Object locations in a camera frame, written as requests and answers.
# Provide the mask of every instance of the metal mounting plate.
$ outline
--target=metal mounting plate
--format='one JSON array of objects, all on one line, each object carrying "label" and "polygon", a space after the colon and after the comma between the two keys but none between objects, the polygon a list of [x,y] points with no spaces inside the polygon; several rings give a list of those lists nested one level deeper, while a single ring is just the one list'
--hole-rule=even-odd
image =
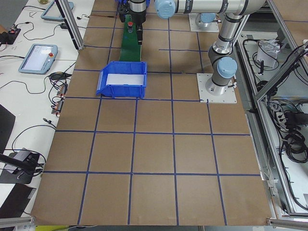
[{"label": "metal mounting plate", "polygon": [[206,88],[205,84],[208,79],[212,77],[213,74],[210,73],[198,73],[198,88],[199,88],[199,96],[201,103],[237,103],[236,96],[234,92],[234,88],[228,88],[226,93],[221,96],[214,96],[210,94]]},{"label": "metal mounting plate", "polygon": [[210,26],[200,28],[197,26],[195,20],[198,13],[190,13],[189,14],[189,25],[191,26],[191,31],[195,32],[210,32],[210,33],[218,33],[219,28],[217,23],[211,23]]}]

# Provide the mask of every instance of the blue tape line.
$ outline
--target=blue tape line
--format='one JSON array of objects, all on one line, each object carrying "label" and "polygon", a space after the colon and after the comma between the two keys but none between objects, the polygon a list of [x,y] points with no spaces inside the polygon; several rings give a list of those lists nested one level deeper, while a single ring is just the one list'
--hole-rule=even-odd
[{"label": "blue tape line", "polygon": [[[99,100],[99,97],[84,97],[84,96],[67,96],[67,99],[85,99],[85,100]],[[103,97],[104,100],[136,100],[136,99],[131,99],[131,98],[105,98]],[[172,100],[172,99],[139,99],[142,101],[176,101],[176,102],[200,102],[199,100]]]},{"label": "blue tape line", "polygon": [[91,158],[92,158],[92,153],[93,153],[93,147],[94,147],[95,136],[96,136],[96,129],[97,129],[98,120],[99,120],[99,116],[100,116],[101,106],[102,106],[102,100],[100,100],[100,104],[99,104],[98,112],[97,112],[97,116],[96,116],[95,128],[94,128],[91,150],[90,150],[90,155],[89,155],[89,160],[88,160],[87,173],[86,173],[86,178],[85,178],[85,183],[84,183],[83,193],[82,193],[82,198],[81,198],[81,203],[80,203],[79,215],[78,215],[78,222],[77,222],[78,225],[80,224],[83,203],[84,203],[84,199],[85,199],[85,195],[86,195],[86,188],[87,188],[87,183],[88,183],[88,176],[89,176]]},{"label": "blue tape line", "polygon": [[[85,133],[93,133],[94,131],[85,131],[85,130],[56,130],[56,132],[85,132]],[[179,135],[179,136],[250,136],[250,134],[220,134],[220,133],[178,133],[178,132],[143,132],[143,131],[99,131],[96,133],[117,133],[117,134],[148,134],[148,135]]]},{"label": "blue tape line", "polygon": [[130,163],[131,165],[130,165],[130,180],[129,180],[129,195],[128,195],[128,218],[127,218],[127,224],[128,225],[130,224],[130,207],[131,207],[132,181],[133,181],[133,169],[134,169],[137,112],[138,112],[138,99],[136,99],[136,105],[135,105],[134,136],[133,136],[133,146],[132,146],[132,152],[131,152],[131,163]]},{"label": "blue tape line", "polygon": [[70,174],[86,174],[87,171],[50,171],[44,170],[44,173],[70,173]]},{"label": "blue tape line", "polygon": [[111,47],[112,47],[112,42],[113,42],[113,40],[114,40],[114,35],[115,35],[115,25],[116,25],[116,20],[117,20],[117,14],[118,14],[118,12],[116,12],[116,14],[115,14],[115,23],[114,23],[114,28],[113,28],[113,32],[112,32],[112,36],[111,36],[111,41],[110,41],[110,48],[109,48],[109,53],[108,53],[108,59],[107,59],[107,64],[109,63],[109,59],[110,59],[110,53],[111,53]]},{"label": "blue tape line", "polygon": [[174,135],[174,109],[173,109],[173,87],[172,87],[172,62],[171,62],[171,39],[170,39],[170,20],[168,19],[168,41],[169,41],[169,68],[170,68],[170,86],[171,86],[171,115],[172,115],[172,145],[173,145],[173,168],[174,168],[174,192],[175,192],[175,210],[177,226],[179,222],[179,206],[178,206],[178,186],[177,186],[177,166],[176,166],[176,150]]},{"label": "blue tape line", "polygon": [[105,172],[105,171],[54,171],[46,170],[44,173],[63,173],[63,174],[101,174],[101,175],[146,175],[146,176],[220,176],[220,177],[261,177],[260,174],[245,173],[172,173],[172,172]]},{"label": "blue tape line", "polygon": [[193,51],[193,52],[208,52],[208,51],[202,51],[202,50],[190,50],[190,49],[158,49],[159,51]]},{"label": "blue tape line", "polygon": [[227,217],[226,217],[226,211],[225,211],[225,205],[223,203],[223,197],[222,197],[222,189],[221,189],[221,183],[220,183],[220,178],[219,178],[219,169],[218,169],[218,162],[217,162],[216,149],[215,149],[215,143],[214,143],[212,119],[211,119],[211,113],[210,113],[210,107],[209,107],[208,100],[207,100],[207,103],[206,103],[206,107],[207,107],[207,112],[208,112],[208,120],[209,120],[209,124],[210,124],[211,138],[212,138],[212,144],[213,144],[214,160],[215,160],[215,167],[216,167],[216,172],[217,172],[217,180],[218,180],[222,214],[223,214],[223,219],[224,219],[225,225],[228,225]]}]

